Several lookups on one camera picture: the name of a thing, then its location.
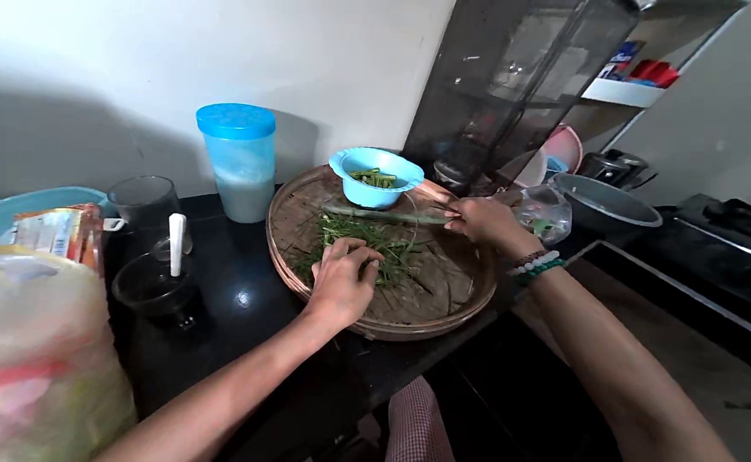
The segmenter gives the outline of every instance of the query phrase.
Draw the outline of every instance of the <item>beaded bracelet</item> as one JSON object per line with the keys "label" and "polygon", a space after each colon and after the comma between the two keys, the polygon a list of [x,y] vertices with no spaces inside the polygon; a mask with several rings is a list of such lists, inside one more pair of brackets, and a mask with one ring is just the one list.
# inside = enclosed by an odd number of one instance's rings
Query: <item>beaded bracelet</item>
{"label": "beaded bracelet", "polygon": [[522,287],[527,287],[529,283],[532,282],[532,280],[539,274],[543,273],[544,271],[550,268],[562,267],[565,263],[566,262],[561,260],[560,258],[556,258],[552,261],[545,263],[544,265],[539,265],[537,267],[527,270],[525,273],[518,275],[515,278],[515,282],[517,282],[518,285]]}
{"label": "beaded bracelet", "polygon": [[526,257],[527,262],[513,269],[513,275],[522,275],[532,268],[539,267],[541,265],[549,263],[550,261],[553,261],[554,259],[558,258],[559,255],[561,254],[557,250],[543,253],[538,252],[537,254],[533,253],[530,257],[535,256],[535,258]]}
{"label": "beaded bracelet", "polygon": [[522,258],[522,259],[520,259],[520,260],[516,261],[516,262],[515,262],[515,263],[513,264],[513,267],[514,267],[514,268],[518,268],[518,267],[523,267],[523,266],[524,266],[525,264],[527,264],[527,263],[532,263],[532,262],[534,262],[534,261],[535,261],[535,258],[538,258],[538,257],[543,257],[543,256],[545,256],[545,255],[546,255],[547,253],[550,253],[550,251],[546,250],[545,248],[542,248],[542,249],[540,249],[539,251],[537,251],[537,252],[533,252],[533,253],[531,253],[531,254],[527,255],[526,257],[524,257],[524,258]]}

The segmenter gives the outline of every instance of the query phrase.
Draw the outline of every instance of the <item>left hand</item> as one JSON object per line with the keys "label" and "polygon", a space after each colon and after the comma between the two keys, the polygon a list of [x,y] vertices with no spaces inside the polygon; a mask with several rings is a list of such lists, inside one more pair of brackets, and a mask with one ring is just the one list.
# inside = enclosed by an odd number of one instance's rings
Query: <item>left hand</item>
{"label": "left hand", "polygon": [[[373,298],[378,275],[379,252],[352,237],[336,239],[326,247],[321,262],[313,264],[313,294],[304,308],[306,314],[326,317],[339,331],[358,320]],[[370,260],[361,278],[361,264]]]}

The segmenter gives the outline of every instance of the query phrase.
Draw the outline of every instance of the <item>black countertop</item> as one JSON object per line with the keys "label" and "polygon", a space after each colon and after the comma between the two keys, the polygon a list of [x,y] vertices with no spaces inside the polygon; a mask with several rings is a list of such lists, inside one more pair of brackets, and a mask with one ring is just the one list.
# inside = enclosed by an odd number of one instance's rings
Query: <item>black countertop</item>
{"label": "black countertop", "polygon": [[[267,340],[304,307],[273,267],[264,223],[230,221],[217,195],[182,199],[182,206],[201,289],[201,300],[190,307],[197,324],[184,332],[160,331],[108,297],[116,348],[140,418]],[[594,240],[573,232],[557,248],[568,258]],[[108,281],[140,253],[133,241],[127,235],[109,240]],[[501,276],[487,307],[455,331],[427,341],[368,341],[341,332],[260,405],[219,459],[304,460],[487,327],[512,306],[517,292]]]}

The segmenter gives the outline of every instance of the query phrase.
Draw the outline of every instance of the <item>gas stove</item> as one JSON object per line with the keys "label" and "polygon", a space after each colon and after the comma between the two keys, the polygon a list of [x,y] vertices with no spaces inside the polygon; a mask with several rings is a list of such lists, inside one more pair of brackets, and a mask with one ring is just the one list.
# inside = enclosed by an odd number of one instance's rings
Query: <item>gas stove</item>
{"label": "gas stove", "polygon": [[732,313],[751,330],[751,205],[694,195],[625,250]]}

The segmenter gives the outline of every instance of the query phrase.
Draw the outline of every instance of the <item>green bead bracelet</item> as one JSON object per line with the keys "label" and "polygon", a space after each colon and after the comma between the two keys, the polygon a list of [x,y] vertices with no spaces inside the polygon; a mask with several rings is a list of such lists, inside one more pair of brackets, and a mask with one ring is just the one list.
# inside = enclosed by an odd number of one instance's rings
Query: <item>green bead bracelet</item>
{"label": "green bead bracelet", "polygon": [[548,261],[543,265],[539,265],[535,268],[528,270],[526,273],[518,275],[515,278],[515,281],[521,287],[527,287],[529,283],[532,282],[532,280],[539,274],[543,273],[549,268],[562,267],[565,263],[566,261],[563,261],[560,258],[556,258],[553,261]]}

